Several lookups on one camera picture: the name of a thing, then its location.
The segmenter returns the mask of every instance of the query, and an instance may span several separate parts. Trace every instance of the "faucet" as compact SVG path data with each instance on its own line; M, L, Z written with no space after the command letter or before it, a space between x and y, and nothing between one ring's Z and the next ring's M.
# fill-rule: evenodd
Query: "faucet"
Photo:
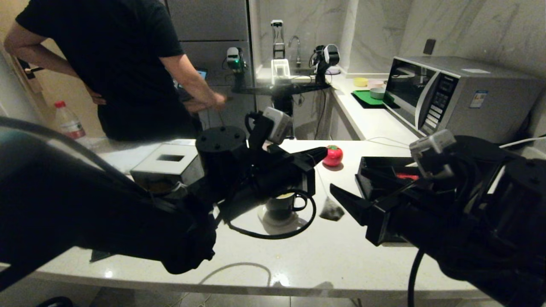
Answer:
M292 38L290 38L290 41L288 42L288 47L290 48L290 46L292 45L292 40L293 39L297 39L298 40L298 55L296 57L296 67L300 67L301 66L301 56L300 56L300 38L296 35L292 36Z

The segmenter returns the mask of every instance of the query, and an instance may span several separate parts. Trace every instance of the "black mug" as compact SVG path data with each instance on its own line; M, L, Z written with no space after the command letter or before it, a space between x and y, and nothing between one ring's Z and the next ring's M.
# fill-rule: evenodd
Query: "black mug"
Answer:
M296 198L301 198L305 204L301 207L294 207ZM290 217L292 212L302 211L307 207L307 197L297 192L288 190L287 193L272 197L265 204L269 215L276 220L284 220Z

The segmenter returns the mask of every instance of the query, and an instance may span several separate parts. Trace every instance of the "tomato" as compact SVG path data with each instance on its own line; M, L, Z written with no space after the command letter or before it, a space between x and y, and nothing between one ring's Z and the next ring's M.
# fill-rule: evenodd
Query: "tomato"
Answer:
M338 166L341 163L341 160L343 159L343 151L341 148L335 146L335 145L329 145L328 148L328 155L324 160L322 160L322 163L326 166L335 167Z

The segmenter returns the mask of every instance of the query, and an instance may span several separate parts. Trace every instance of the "microwave control panel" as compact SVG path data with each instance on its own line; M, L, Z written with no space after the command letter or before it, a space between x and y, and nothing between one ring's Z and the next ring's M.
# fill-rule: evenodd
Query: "microwave control panel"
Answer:
M428 134L437 131L437 127L446 112L451 96L455 91L459 79L445 74L438 76L438 83L432 96L430 107L427 110L425 123L422 130Z

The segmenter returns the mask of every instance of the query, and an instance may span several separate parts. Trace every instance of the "mug handle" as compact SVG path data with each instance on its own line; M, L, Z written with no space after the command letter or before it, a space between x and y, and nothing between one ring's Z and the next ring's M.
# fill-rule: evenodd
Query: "mug handle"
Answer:
M294 202L296 201L296 198L298 198L298 197L305 200L305 205L303 205L302 207L292 206L292 212L302 211L302 210L305 209L305 207L307 207L307 196L301 195L301 194L299 194L297 192L294 192Z

